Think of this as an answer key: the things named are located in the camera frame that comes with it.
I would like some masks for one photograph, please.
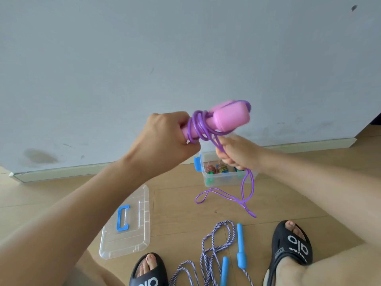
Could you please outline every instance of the forearm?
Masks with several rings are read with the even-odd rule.
[[[62,285],[118,206],[145,182],[138,173],[125,157],[4,240],[0,284]]]
[[[266,150],[263,173],[294,188],[381,249],[381,180]]]

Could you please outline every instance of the white baseboard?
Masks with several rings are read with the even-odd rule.
[[[305,151],[320,151],[324,149],[349,148],[356,141],[355,138],[330,139],[323,141],[311,141],[307,143],[290,143],[276,146],[265,146],[284,153],[301,153]],[[193,163],[193,157],[182,164]],[[56,178],[67,178],[80,175],[95,175],[109,163],[98,163],[93,165],[80,165],[77,167],[54,168],[51,170],[36,170],[26,173],[10,173],[9,177],[21,183],[52,180]]]

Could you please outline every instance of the striped rope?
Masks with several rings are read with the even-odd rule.
[[[228,235],[228,238],[227,238],[227,241],[225,244],[216,246],[215,245],[215,233],[222,226],[226,226],[229,235]],[[205,241],[210,237],[212,237],[212,247],[209,249],[205,249]],[[204,286],[210,286],[210,285],[218,286],[216,278],[213,274],[213,260],[216,260],[216,262],[217,262],[217,266],[218,266],[218,270],[219,270],[219,280],[220,280],[221,279],[221,264],[217,259],[217,253],[219,253],[223,250],[226,250],[229,246],[231,246],[233,244],[235,238],[236,238],[236,227],[235,227],[234,223],[232,221],[229,221],[229,220],[217,223],[216,226],[214,227],[213,231],[210,234],[208,234],[205,238],[203,238],[203,240],[202,240],[202,253],[201,253],[201,257],[200,257],[200,266],[201,266],[201,273],[202,273],[202,278],[204,281]],[[175,271],[175,273],[172,275],[171,279],[169,280],[169,286],[176,286],[177,277],[182,271],[187,273],[191,286],[195,286],[193,279],[192,279],[192,276],[191,276],[191,272],[184,266],[186,264],[192,265],[194,277],[196,280],[196,285],[200,286],[200,282],[198,280],[198,275],[197,275],[197,271],[196,271],[196,265],[190,260],[184,261],[183,263],[181,263],[178,266],[177,270]],[[246,277],[249,279],[250,285],[253,286],[253,282],[251,281],[249,274],[247,274],[245,269],[242,269],[242,271],[244,272]]]

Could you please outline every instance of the sandal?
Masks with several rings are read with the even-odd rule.
[[[150,270],[148,273],[136,277],[137,270],[141,262],[147,257],[148,254],[153,254],[156,257],[157,267]],[[147,253],[142,256],[135,264],[130,278],[130,286],[168,286],[168,277],[165,265],[160,256],[156,253]]]
[[[272,255],[267,286],[272,285],[272,281],[275,277],[275,270],[279,261],[284,257],[291,257],[303,266],[312,264],[312,246],[306,233],[301,227],[295,224],[306,238],[306,240],[303,240],[292,231],[286,229],[286,222],[287,221],[280,222],[275,228],[274,235],[272,236]]]

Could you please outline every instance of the jump rope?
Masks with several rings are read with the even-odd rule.
[[[251,105],[249,102],[245,100],[228,101],[228,102],[225,102],[224,104],[221,104],[213,108],[211,111],[197,110],[193,113],[193,116],[189,119],[187,128],[183,128],[184,136],[186,139],[189,139],[191,143],[196,143],[198,139],[202,139],[205,141],[210,140],[218,149],[220,149],[223,153],[226,153],[221,142],[218,140],[218,136],[229,134],[238,126],[248,123],[248,121],[250,120],[250,117],[248,116],[250,111],[251,111]],[[251,194],[247,199],[245,199],[243,194],[243,184],[247,176],[249,175],[251,178]],[[229,195],[228,193],[224,192],[221,189],[218,189],[216,187],[211,187],[210,189],[203,191],[201,194],[199,194],[196,197],[195,202],[197,204],[200,204],[203,201],[205,201],[209,192],[214,192],[228,200],[238,202],[243,208],[245,208],[245,210],[250,214],[250,216],[253,216],[254,218],[256,218],[256,215],[253,212],[251,212],[246,206],[246,202],[251,199],[254,193],[254,177],[251,170],[246,169],[246,175],[243,178],[243,181],[241,184],[242,201],[240,201],[240,199],[234,196]],[[198,202],[197,199],[203,194],[205,194],[204,198],[202,199],[202,201]],[[225,244],[216,246],[215,234],[217,230],[219,230],[222,226],[226,226],[229,235]],[[243,230],[242,230],[241,224],[237,224],[237,231],[238,231],[238,248],[239,248],[239,252],[237,253],[238,267],[243,271],[243,273],[249,280],[250,285],[253,286],[253,282],[246,271],[246,255],[245,255],[245,250],[243,245],[243,233],[242,233]],[[205,249],[205,241],[210,237],[212,238],[212,247],[209,249]],[[226,286],[227,285],[227,271],[228,271],[227,269],[229,267],[229,259],[227,257],[224,257],[222,261],[222,267],[221,267],[221,264],[217,258],[217,253],[223,250],[226,250],[229,246],[231,246],[235,238],[236,238],[235,225],[232,221],[229,221],[229,220],[217,223],[216,226],[213,228],[213,231],[210,234],[208,234],[205,238],[203,238],[202,253],[200,257],[200,267],[201,267],[201,273],[203,277],[204,286],[210,286],[210,285]],[[221,277],[220,285],[217,283],[216,277],[214,276],[214,273],[213,273],[213,260],[216,260],[217,262],[219,274]],[[196,284],[197,286],[200,286],[200,282],[196,272],[196,266],[190,260],[184,261],[183,263],[179,265],[176,272],[172,275],[171,279],[169,280],[169,286],[176,286],[177,277],[182,271],[185,271],[187,273],[190,284],[192,286],[195,286],[190,271],[184,266],[186,264],[192,265]]]

